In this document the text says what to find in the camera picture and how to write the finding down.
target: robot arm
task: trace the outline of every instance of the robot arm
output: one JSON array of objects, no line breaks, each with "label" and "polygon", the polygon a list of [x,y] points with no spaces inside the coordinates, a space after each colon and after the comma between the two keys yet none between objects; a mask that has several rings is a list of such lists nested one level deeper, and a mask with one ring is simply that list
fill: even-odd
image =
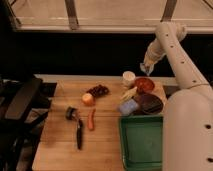
[{"label": "robot arm", "polygon": [[144,58],[145,71],[167,56],[180,91],[165,105],[163,171],[213,170],[213,91],[181,47],[185,27],[162,22]]}]

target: small bowl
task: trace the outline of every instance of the small bowl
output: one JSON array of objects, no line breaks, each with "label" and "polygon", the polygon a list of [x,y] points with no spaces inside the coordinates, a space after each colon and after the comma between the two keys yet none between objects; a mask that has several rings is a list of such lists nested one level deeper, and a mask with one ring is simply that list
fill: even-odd
[{"label": "small bowl", "polygon": [[154,82],[147,77],[140,77],[135,80],[134,85],[137,87],[137,92],[141,93],[151,93],[154,88]]}]

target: chair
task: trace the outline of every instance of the chair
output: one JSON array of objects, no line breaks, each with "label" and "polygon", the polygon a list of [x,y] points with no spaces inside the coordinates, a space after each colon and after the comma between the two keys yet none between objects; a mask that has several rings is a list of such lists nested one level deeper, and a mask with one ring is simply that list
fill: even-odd
[{"label": "chair", "polygon": [[6,109],[0,119],[0,171],[16,170],[25,139],[29,138],[30,131],[47,117],[45,112],[32,122],[25,122],[35,103],[37,107],[50,107],[50,101],[40,93],[41,84],[41,79],[31,78],[21,84],[8,105],[1,103],[1,107]]}]

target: green tray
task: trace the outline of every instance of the green tray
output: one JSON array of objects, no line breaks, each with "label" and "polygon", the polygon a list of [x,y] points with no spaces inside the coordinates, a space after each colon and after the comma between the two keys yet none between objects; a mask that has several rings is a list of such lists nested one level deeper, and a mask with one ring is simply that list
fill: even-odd
[{"label": "green tray", "polygon": [[157,171],[162,166],[160,115],[129,116],[119,119],[122,159],[126,171]]}]

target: white container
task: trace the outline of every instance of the white container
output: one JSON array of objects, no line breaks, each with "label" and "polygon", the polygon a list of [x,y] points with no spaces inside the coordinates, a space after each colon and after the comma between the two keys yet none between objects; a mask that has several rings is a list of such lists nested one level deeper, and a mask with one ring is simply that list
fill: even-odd
[{"label": "white container", "polygon": [[123,85],[125,87],[131,87],[135,82],[135,73],[132,71],[125,71],[123,73]]}]

